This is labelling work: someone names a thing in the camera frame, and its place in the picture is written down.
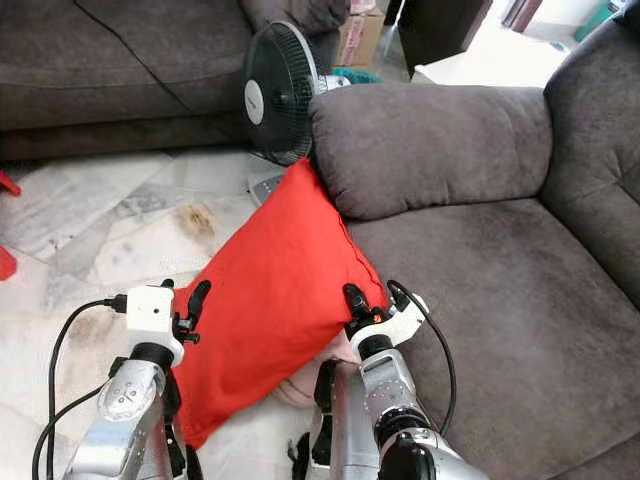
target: white wall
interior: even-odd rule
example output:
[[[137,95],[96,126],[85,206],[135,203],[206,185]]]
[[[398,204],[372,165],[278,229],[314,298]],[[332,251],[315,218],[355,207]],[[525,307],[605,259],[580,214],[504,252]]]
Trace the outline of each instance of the white wall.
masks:
[[[544,0],[532,22],[582,26],[607,0]]]

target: red object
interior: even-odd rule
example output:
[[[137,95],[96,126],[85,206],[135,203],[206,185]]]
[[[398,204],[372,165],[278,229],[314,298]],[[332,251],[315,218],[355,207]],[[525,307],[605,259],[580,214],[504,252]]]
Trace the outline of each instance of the red object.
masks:
[[[317,355],[350,320],[351,282],[384,306],[378,275],[353,244],[309,161],[289,168],[278,189],[186,289],[184,313],[202,280],[213,288],[175,370],[188,443],[200,447],[234,412],[273,391]]]
[[[15,183],[13,183],[9,178],[9,176],[6,173],[4,173],[2,170],[0,170],[0,186],[9,190],[9,192],[12,195],[15,195],[16,197],[20,195],[20,192],[21,192],[20,187]]]
[[[6,280],[16,273],[18,262],[4,248],[0,247],[0,280]]]

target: black fan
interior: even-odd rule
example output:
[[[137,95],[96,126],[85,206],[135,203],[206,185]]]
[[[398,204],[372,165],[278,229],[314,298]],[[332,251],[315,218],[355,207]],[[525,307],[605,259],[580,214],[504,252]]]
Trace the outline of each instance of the black fan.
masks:
[[[283,166],[311,150],[307,111],[313,96],[349,84],[344,77],[318,75],[307,41],[287,22],[272,22],[253,37],[244,79],[251,138],[268,160]]]

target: red stool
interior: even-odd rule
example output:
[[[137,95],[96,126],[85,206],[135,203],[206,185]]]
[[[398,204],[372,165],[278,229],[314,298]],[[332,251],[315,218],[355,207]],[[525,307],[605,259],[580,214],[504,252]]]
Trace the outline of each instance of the red stool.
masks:
[[[13,183],[6,173],[0,170],[0,189],[6,188],[14,196],[20,195],[20,187]],[[6,249],[0,247],[0,281],[16,273],[18,262]]]

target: sofa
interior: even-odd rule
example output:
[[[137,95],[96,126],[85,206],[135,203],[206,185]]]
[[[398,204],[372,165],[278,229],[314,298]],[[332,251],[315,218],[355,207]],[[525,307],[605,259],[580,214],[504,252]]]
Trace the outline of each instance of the sofa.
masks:
[[[310,115],[355,242],[448,340],[453,448],[492,480],[640,478],[640,2],[544,90],[357,85]],[[442,422],[432,331],[400,350]]]
[[[345,0],[0,0],[0,159],[245,141],[254,32],[294,23],[326,70],[347,14]]]

